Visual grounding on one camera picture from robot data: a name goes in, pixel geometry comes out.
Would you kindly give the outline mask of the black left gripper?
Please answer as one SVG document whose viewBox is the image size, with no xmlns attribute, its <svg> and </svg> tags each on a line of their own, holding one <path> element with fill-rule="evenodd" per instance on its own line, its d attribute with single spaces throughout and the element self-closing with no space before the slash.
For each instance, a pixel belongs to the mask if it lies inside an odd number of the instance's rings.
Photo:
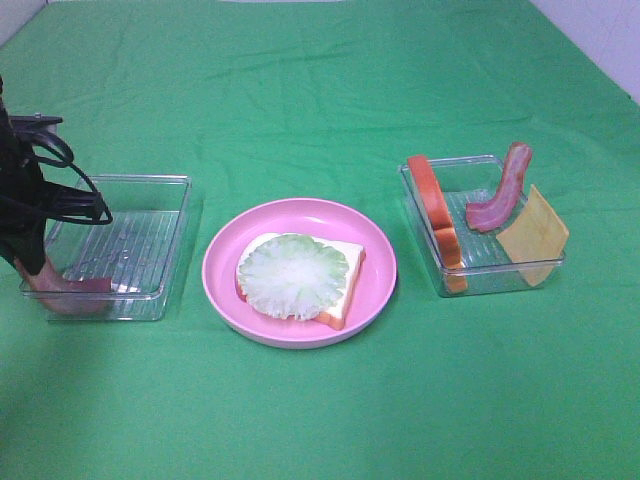
<svg viewBox="0 0 640 480">
<path fill-rule="evenodd" d="M 41 166 L 63 165 L 59 116 L 11 115 L 1 107 L 1 257 L 29 276 L 46 263 L 48 219 L 61 215 L 63 187 L 45 179 Z"/>
</svg>

